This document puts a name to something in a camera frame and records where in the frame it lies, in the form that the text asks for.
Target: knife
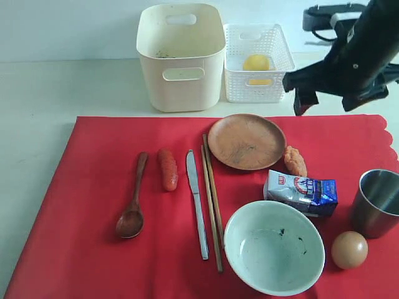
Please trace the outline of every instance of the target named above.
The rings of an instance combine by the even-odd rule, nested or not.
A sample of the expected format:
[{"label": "knife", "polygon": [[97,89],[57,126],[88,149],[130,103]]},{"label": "knife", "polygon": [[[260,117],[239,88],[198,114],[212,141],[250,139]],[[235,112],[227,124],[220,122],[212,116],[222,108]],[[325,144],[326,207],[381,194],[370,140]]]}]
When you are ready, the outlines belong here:
[{"label": "knife", "polygon": [[206,232],[204,225],[204,218],[202,215],[200,190],[198,189],[198,173],[195,166],[194,152],[189,150],[186,159],[188,181],[190,183],[191,192],[194,197],[195,214],[197,216],[197,227],[199,244],[201,246],[201,255],[203,260],[208,260],[208,244],[206,242]]}]

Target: chopsticks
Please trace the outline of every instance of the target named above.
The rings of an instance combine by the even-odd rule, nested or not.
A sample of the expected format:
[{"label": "chopsticks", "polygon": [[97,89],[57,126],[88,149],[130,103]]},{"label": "chopsticks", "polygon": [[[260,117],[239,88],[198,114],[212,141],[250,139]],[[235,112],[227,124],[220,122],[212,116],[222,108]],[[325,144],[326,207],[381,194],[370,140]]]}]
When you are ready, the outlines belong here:
[{"label": "chopsticks", "polygon": [[220,254],[220,248],[219,248],[219,242],[218,242],[218,232],[216,230],[216,223],[214,221],[212,195],[211,195],[211,189],[209,187],[208,167],[206,165],[206,158],[205,158],[204,146],[203,145],[201,145],[201,154],[202,154],[202,165],[204,167],[206,196],[208,197],[209,217],[211,218],[211,227],[212,227],[214,252],[215,252],[215,255],[216,255],[216,264],[218,266],[218,271],[219,272],[223,272],[222,257],[221,257],[221,254]]},{"label": "chopsticks", "polygon": [[223,248],[224,247],[224,240],[223,240],[224,232],[223,232],[223,226],[222,226],[222,217],[220,216],[218,195],[216,193],[216,186],[214,184],[211,156],[209,154],[208,138],[207,138],[206,134],[203,134],[202,137],[204,140],[205,158],[206,158],[206,165],[208,167],[209,181],[211,182],[211,193],[212,193],[213,206],[214,206],[214,210],[216,213],[216,221],[218,222],[220,242],[221,242],[221,245]]}]

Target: red tablecloth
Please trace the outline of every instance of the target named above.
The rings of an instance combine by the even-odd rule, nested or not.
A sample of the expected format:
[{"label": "red tablecloth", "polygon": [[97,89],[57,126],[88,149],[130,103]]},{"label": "red tablecloth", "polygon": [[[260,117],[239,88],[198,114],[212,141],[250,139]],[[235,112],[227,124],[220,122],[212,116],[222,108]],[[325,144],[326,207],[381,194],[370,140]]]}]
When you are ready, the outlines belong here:
[{"label": "red tablecloth", "polygon": [[[398,298],[399,227],[369,241],[356,269],[341,271],[331,243],[350,229],[349,207],[360,175],[372,168],[399,171],[385,120],[376,115],[275,117],[289,145],[303,154],[309,176],[336,179],[339,205],[330,219],[313,220],[326,263],[319,281],[295,298]],[[7,299],[36,298],[265,298],[243,283],[223,253],[219,274],[211,238],[200,145],[214,118],[79,117],[7,289]],[[170,147],[178,189],[163,192],[156,151]],[[200,254],[185,157],[194,149],[209,260]],[[140,202],[142,233],[128,240],[115,224],[134,188],[137,156],[150,154]],[[267,170],[245,172],[213,159],[225,226],[235,210],[262,199]],[[284,171],[280,161],[272,169]]]}]

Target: wooden plate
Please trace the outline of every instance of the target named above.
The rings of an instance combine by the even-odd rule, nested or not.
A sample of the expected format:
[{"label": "wooden plate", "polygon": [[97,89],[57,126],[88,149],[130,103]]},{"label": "wooden plate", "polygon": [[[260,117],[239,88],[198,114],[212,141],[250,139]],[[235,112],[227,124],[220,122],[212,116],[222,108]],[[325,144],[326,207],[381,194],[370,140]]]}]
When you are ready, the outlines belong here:
[{"label": "wooden plate", "polygon": [[273,122],[252,114],[218,120],[208,135],[209,148],[222,163],[257,170],[276,163],[284,154],[286,137]]}]

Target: stainless steel cup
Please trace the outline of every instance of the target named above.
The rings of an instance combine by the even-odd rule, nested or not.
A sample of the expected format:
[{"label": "stainless steel cup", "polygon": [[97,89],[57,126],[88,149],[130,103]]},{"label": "stainless steel cup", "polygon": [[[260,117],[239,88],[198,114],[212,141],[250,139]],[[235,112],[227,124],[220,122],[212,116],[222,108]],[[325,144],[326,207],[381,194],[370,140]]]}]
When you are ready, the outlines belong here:
[{"label": "stainless steel cup", "polygon": [[399,174],[373,169],[362,174],[350,220],[364,237],[378,238],[399,222]]}]

